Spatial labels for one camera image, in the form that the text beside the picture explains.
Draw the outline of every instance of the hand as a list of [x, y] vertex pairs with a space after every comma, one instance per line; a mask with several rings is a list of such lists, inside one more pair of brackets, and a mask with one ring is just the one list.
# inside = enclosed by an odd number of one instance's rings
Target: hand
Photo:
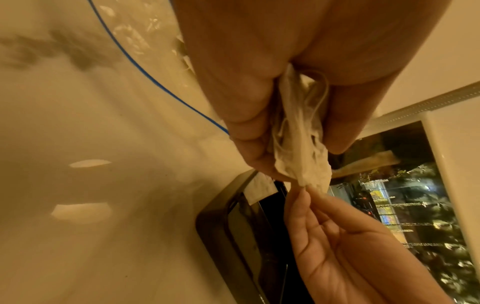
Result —
[[292, 62], [331, 87], [324, 143], [355, 140], [449, 0], [174, 0], [198, 82], [253, 168], [285, 180], [267, 153], [274, 79]]
[[315, 303], [452, 303], [385, 226], [344, 201], [292, 187], [284, 219]]

